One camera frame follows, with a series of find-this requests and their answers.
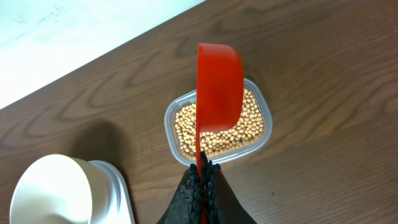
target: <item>plastic food container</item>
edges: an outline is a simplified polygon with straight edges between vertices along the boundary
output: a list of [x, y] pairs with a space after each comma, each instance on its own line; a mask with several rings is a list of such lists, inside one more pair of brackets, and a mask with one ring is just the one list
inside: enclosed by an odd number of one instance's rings
[[[261, 148], [269, 139], [271, 136], [272, 132], [272, 118], [271, 118], [271, 113], [269, 112], [267, 103], [262, 96], [260, 90], [254, 84], [252, 81], [248, 80], [247, 78], [244, 79], [244, 88], [252, 91], [254, 94], [254, 97], [256, 99], [256, 102], [258, 104], [259, 110], [262, 114], [262, 117], [264, 118], [265, 121], [265, 128], [262, 136], [255, 141], [254, 143], [240, 147], [239, 149], [231, 150], [222, 154], [219, 154], [217, 156], [211, 156], [209, 157], [213, 163], [219, 163], [222, 164], [224, 162], [232, 161], [235, 159], [238, 159], [240, 157], [243, 157], [249, 153], [252, 153], [259, 148]], [[166, 129], [166, 135], [167, 135], [167, 140], [169, 141], [170, 145], [170, 150], [172, 151], [172, 154], [182, 164], [189, 166], [190, 164], [196, 164], [196, 161], [191, 160], [187, 157], [185, 157], [182, 154], [182, 151], [180, 149], [180, 144], [179, 144], [179, 139], [178, 139], [178, 134], [177, 130], [175, 128], [175, 114], [180, 111], [184, 106], [190, 105], [192, 103], [196, 103], [197, 100], [197, 91], [193, 90], [190, 93], [187, 93], [176, 100], [174, 100], [170, 106], [166, 110], [166, 114], [164, 116], [164, 126]]]

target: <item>red measuring cup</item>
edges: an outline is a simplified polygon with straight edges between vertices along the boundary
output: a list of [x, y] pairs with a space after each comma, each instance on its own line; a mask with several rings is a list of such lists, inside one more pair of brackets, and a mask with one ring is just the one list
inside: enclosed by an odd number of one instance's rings
[[[231, 129], [241, 115], [243, 65], [238, 52], [228, 45], [198, 46], [197, 62], [197, 169], [203, 188], [200, 133]], [[206, 223], [202, 204], [201, 223]]]

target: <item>white bowl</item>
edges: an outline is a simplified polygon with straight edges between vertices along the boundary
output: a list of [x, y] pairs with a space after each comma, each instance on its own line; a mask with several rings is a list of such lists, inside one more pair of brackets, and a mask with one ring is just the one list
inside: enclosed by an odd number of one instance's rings
[[108, 206], [109, 180], [101, 169], [54, 154], [22, 175], [11, 200], [10, 224], [97, 224]]

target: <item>measuring cup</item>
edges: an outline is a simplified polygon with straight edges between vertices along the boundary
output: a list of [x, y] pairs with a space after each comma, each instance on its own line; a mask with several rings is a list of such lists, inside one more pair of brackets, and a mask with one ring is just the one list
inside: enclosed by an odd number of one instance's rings
[[[197, 61], [197, 169], [203, 189], [200, 133], [226, 131], [239, 120], [243, 103], [243, 65], [238, 52], [228, 45], [198, 46]], [[204, 204], [201, 223], [206, 223]]]

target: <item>brown table surface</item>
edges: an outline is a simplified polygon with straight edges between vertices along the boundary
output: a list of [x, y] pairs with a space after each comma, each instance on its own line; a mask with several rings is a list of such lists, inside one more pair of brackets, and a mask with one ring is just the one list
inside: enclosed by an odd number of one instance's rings
[[237, 48], [272, 114], [269, 142], [222, 165], [255, 221], [398, 223], [396, 0], [207, 1], [4, 108], [0, 222], [28, 166], [61, 153], [114, 164], [155, 223], [186, 169], [164, 114], [195, 89], [199, 42]]

